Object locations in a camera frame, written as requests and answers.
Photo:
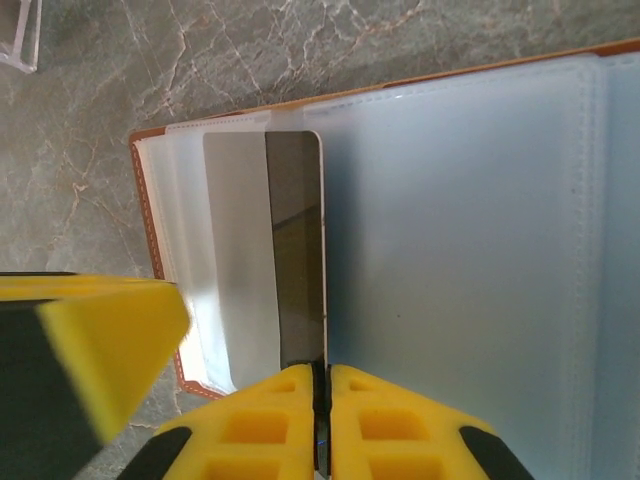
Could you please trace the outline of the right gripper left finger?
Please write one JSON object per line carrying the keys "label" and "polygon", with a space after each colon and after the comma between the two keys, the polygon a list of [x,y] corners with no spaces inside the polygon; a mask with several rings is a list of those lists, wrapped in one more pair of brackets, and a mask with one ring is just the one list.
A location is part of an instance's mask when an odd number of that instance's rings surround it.
{"label": "right gripper left finger", "polygon": [[162,425],[121,479],[312,479],[314,377],[288,367]]}

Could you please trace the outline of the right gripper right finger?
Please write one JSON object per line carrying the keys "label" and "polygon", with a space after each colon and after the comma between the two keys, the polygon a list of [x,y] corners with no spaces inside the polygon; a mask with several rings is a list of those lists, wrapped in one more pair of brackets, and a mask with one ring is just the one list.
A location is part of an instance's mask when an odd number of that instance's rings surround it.
{"label": "right gripper right finger", "polygon": [[486,422],[353,367],[330,368],[333,479],[528,479]]}

